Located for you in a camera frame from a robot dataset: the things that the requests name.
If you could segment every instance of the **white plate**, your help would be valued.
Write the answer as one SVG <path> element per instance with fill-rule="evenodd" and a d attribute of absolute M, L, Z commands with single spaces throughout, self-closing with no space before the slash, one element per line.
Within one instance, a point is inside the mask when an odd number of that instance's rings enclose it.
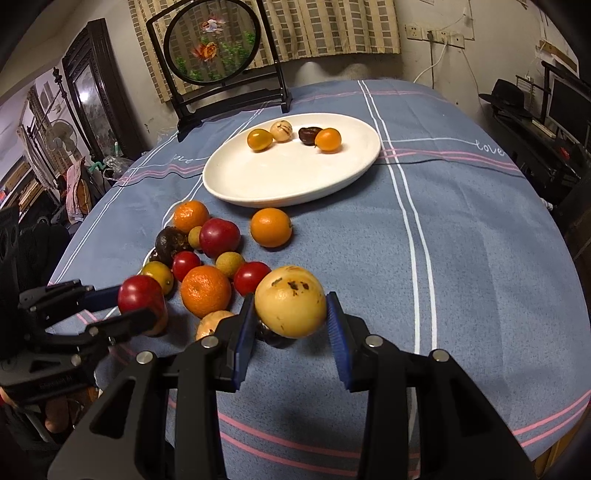
<path fill-rule="evenodd" d="M 293 140 L 273 142 L 253 152 L 246 137 L 254 128 L 269 130 L 269 120 L 236 135 L 220 146 L 203 169 L 205 188 L 220 200 L 246 207 L 284 207 L 310 202 L 337 192 L 363 175 L 381 148 L 378 133 L 365 122 L 336 113 L 302 113 L 281 118 L 291 123 Z M 322 153 L 298 138 L 302 127 L 336 128 L 341 149 Z"/>

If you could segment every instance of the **monitor screen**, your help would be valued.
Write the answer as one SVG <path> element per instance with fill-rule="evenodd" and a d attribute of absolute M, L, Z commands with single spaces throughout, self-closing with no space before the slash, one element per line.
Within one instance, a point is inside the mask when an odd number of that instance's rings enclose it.
<path fill-rule="evenodd" d="M 555 78 L 548 117 L 574 140 L 584 144 L 591 121 L 591 100 Z"/>

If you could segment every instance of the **wall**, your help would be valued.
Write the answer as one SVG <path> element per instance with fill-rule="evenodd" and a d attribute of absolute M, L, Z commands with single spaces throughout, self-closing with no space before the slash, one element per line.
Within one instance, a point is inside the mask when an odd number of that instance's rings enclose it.
<path fill-rule="evenodd" d="M 413 81 L 431 64 L 430 44 L 406 39 L 404 25 L 416 23 L 428 28 L 443 28 L 460 18 L 467 0 L 434 0 L 434 3 L 396 1 L 402 55 L 355 55 L 292 61 L 284 65 L 288 84 L 298 86 L 330 79 L 386 76 Z M 101 17 L 106 19 L 116 62 L 138 124 L 148 144 L 153 146 L 158 131 L 174 127 L 177 118 L 169 105 L 160 103 L 155 92 L 135 36 L 127 2 L 83 0 L 61 29 L 63 51 L 88 21 Z M 492 131 L 495 127 L 484 114 L 478 91 L 489 93 L 497 78 L 514 81 L 515 74 L 526 74 L 536 56 L 535 46 L 540 39 L 544 39 L 543 18 L 533 4 L 529 3 L 528 9 L 524 9 L 515 0 L 472 0 L 472 17 L 476 40 L 466 42 L 466 57 L 461 50 L 447 49 L 435 68 L 435 88 L 477 123 Z M 571 53 L 553 27 L 547 24 L 545 28 L 549 41 Z M 450 30 L 463 32 L 467 38 L 472 35 L 471 26 L 464 21 Z M 442 48 L 441 45 L 434 46 L 435 59 Z M 466 58 L 478 81 L 478 89 Z M 536 62 L 532 65 L 531 75 L 534 78 L 540 75 Z M 430 73 L 426 73 L 420 82 L 430 86 Z"/>

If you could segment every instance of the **metal screw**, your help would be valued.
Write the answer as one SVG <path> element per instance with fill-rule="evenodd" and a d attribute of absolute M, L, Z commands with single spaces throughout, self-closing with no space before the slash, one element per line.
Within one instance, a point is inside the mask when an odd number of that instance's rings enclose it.
<path fill-rule="evenodd" d="M 154 354 L 152 352 L 148 352 L 147 350 L 144 352 L 138 353 L 135 357 L 136 361 L 142 365 L 149 364 L 153 358 L 154 358 Z"/>
<path fill-rule="evenodd" d="M 367 344 L 367 346 L 370 346 L 371 348 L 377 348 L 384 344 L 384 339 L 379 335 L 368 335 L 365 338 L 365 343 Z"/>
<path fill-rule="evenodd" d="M 435 350 L 433 352 L 433 358 L 437 361 L 437 362 L 447 362 L 449 360 L 449 353 L 447 353 L 445 350 Z"/>
<path fill-rule="evenodd" d="M 217 339 L 215 335 L 208 335 L 203 340 L 201 340 L 201 345 L 204 348 L 213 348 L 218 345 L 220 341 Z"/>

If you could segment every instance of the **black hat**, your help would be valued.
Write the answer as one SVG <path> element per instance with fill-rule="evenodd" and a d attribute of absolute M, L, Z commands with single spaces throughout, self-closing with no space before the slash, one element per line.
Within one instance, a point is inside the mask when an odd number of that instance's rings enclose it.
<path fill-rule="evenodd" d="M 524 108 L 525 95 L 521 89 L 514 83 L 507 82 L 506 80 L 498 79 L 495 87 L 492 89 L 491 95 L 481 93 L 479 97 L 500 110 L 506 110 L 509 113 L 525 118 L 533 117 L 531 112 L 528 112 Z"/>

